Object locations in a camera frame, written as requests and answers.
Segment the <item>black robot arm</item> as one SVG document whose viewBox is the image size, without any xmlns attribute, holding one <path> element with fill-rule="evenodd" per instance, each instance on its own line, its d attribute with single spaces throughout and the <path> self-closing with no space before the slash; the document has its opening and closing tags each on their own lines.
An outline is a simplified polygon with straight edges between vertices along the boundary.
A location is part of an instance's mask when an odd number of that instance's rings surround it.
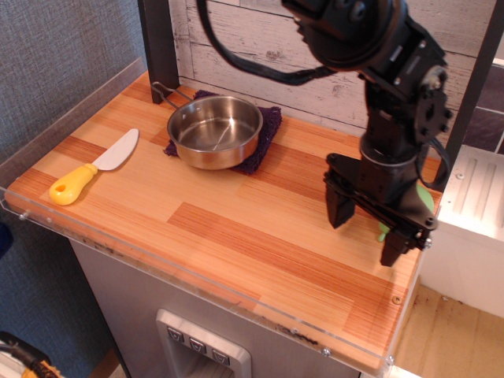
<svg viewBox="0 0 504 378">
<path fill-rule="evenodd" d="M 408 13 L 404 1 L 286 1 L 313 56 L 365 83 L 368 125 L 360 158 L 327 157 L 330 224 L 362 208 L 387 227 L 380 262 L 392 266 L 431 244 L 437 221 L 417 192 L 430 150 L 450 164 L 438 135 L 448 129 L 444 51 Z"/>
</svg>

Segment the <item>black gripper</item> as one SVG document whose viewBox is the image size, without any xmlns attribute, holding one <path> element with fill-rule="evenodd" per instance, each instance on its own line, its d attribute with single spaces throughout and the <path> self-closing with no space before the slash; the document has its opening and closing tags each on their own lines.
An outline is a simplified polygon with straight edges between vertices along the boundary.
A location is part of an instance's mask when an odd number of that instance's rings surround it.
<svg viewBox="0 0 504 378">
<path fill-rule="evenodd" d="M 330 225 L 339 228 L 345 224 L 358 206 L 388 226 L 380 259 L 387 267 L 414 248 L 429 248 L 437 220 L 417 194 L 426 156 L 422 151 L 394 163 L 365 154 L 360 160 L 329 154 L 324 182 Z"/>
</svg>

